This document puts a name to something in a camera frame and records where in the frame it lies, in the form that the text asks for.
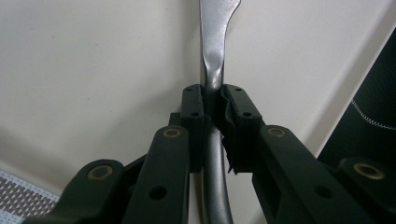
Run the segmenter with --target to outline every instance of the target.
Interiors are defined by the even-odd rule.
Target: bolt hole
[[[268,130],[268,133],[275,137],[284,137],[286,135],[285,131],[278,128],[271,128]]]
[[[163,136],[169,138],[178,137],[179,135],[181,135],[181,131],[179,129],[167,129],[163,132]]]
[[[166,196],[166,188],[162,187],[162,186],[157,186],[152,188],[149,191],[148,196],[150,197],[150,199],[154,200],[154,201],[158,201],[161,200],[162,198],[164,198]]]
[[[332,191],[331,191],[329,188],[324,187],[324,186],[321,186],[321,185],[315,187],[315,193],[316,193],[318,196],[320,196],[320,197],[322,197],[322,198],[325,198],[325,199],[330,199],[330,198],[332,198]]]
[[[373,180],[380,180],[385,177],[385,174],[382,171],[367,163],[356,163],[353,168],[358,174]]]
[[[113,168],[109,165],[98,165],[90,170],[88,179],[94,181],[102,181],[113,174]]]

